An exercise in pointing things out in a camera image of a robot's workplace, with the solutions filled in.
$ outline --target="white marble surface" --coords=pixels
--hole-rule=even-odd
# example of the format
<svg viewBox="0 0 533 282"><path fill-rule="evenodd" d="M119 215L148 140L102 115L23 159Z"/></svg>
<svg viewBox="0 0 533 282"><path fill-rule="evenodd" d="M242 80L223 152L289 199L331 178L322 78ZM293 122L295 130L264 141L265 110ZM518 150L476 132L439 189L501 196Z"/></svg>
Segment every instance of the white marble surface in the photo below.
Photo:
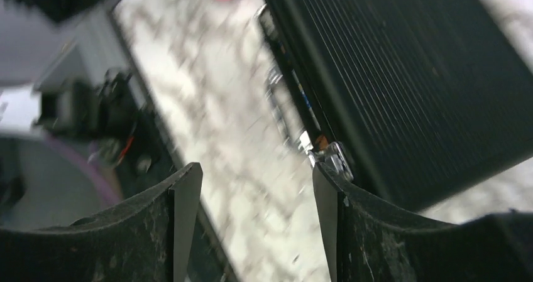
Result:
<svg viewBox="0 0 533 282"><path fill-rule="evenodd" d="M485 1L533 67L533 0ZM202 163L202 199L240 278L329 281L309 165L282 146L263 98L270 56L251 20L262 4L123 0L116 16L184 160ZM533 210L529 180L533 161L424 214Z"/></svg>

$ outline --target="red wire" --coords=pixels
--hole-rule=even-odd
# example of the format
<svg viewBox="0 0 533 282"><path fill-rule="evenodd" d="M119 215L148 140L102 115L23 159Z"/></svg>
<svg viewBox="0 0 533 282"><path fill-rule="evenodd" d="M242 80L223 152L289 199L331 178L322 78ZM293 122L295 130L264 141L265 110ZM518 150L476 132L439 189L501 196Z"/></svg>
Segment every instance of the red wire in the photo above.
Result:
<svg viewBox="0 0 533 282"><path fill-rule="evenodd" d="M134 137L132 137L132 136L130 136L128 138L128 141L126 142L126 147L124 147L124 149L122 149L122 151L120 151L120 155L118 157L119 160L124 158L124 155L126 155L126 153L128 152L129 148L131 147L131 143L133 143L133 139L134 139Z"/></svg>

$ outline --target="black plastic panel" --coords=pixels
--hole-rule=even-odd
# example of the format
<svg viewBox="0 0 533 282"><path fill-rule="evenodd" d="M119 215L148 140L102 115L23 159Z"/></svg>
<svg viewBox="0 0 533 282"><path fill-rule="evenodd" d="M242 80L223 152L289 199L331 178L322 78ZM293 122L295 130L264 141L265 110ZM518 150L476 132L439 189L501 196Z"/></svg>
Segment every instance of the black plastic panel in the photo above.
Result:
<svg viewBox="0 0 533 282"><path fill-rule="evenodd" d="M533 281L532 213L448 224L391 205L320 162L313 187L331 281Z"/></svg>
<svg viewBox="0 0 533 282"><path fill-rule="evenodd" d="M419 210L530 156L533 76L479 0L266 2L365 188Z"/></svg>

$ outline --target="bolt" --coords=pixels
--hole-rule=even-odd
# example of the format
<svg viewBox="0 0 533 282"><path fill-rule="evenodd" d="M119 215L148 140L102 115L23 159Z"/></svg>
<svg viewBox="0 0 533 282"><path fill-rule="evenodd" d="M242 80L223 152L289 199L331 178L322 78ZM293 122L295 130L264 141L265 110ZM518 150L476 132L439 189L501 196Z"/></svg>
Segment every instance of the bolt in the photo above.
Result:
<svg viewBox="0 0 533 282"><path fill-rule="evenodd" d="M151 158L148 155L141 155L137 159L137 172L139 174L145 174L151 167Z"/></svg>

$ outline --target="metal bracket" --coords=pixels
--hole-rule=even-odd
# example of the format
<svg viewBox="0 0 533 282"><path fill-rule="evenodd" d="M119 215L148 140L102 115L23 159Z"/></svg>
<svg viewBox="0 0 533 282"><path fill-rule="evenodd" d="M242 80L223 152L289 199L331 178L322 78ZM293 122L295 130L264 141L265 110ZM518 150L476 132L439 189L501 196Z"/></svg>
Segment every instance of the metal bracket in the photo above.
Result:
<svg viewBox="0 0 533 282"><path fill-rule="evenodd" d="M325 163L346 181L353 181L353 174L346 161L342 144L333 142L319 152L310 151L309 159L311 160L311 167L314 168L317 162Z"/></svg>
<svg viewBox="0 0 533 282"><path fill-rule="evenodd" d="M268 12L267 4L262 5L259 10L253 15L253 19L263 27L264 35L271 38L272 40L277 40L278 33L274 25L274 21L270 12Z"/></svg>
<svg viewBox="0 0 533 282"><path fill-rule="evenodd" d="M279 106L278 100L274 96L275 86L279 84L279 82L281 82L282 80L283 75L281 71L279 70L277 65L273 64L266 76L265 99L268 102L268 105L270 106L270 112L272 113L272 116L276 121L276 127L278 127L278 131L283 138L283 144L299 152L307 152L306 149L309 149L307 147L308 144L302 143L301 139L302 136L305 137L307 135L307 132L305 130L301 130L298 139L295 139L291 136L291 132L288 129L285 116L283 115L281 107Z"/></svg>

